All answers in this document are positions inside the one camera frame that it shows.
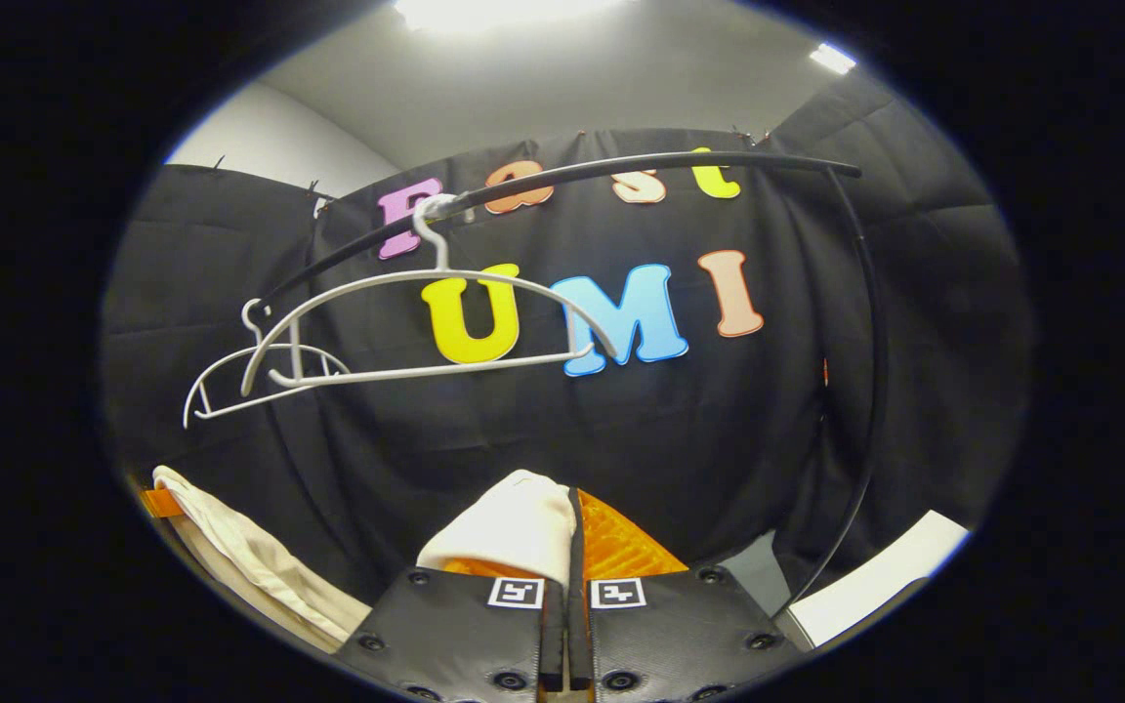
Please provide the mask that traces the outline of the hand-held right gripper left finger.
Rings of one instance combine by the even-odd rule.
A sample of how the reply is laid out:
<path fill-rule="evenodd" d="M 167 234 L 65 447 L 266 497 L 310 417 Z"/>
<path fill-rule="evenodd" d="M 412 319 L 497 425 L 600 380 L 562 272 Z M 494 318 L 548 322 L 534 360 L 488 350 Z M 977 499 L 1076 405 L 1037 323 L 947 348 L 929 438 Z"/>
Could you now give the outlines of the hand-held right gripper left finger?
<path fill-rule="evenodd" d="M 410 702 L 543 702 L 562 688 L 565 598 L 543 577 L 402 571 L 336 659 Z"/>

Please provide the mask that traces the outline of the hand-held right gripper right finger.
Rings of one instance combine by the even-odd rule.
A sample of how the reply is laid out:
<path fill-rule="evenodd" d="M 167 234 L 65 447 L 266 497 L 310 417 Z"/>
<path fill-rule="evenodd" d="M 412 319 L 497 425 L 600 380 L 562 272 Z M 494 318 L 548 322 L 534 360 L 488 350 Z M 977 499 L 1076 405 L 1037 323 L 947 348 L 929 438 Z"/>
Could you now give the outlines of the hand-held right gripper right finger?
<path fill-rule="evenodd" d="M 590 702 L 741 697 L 804 663 L 726 565 L 688 568 L 608 503 L 568 499 L 568 681 Z"/>

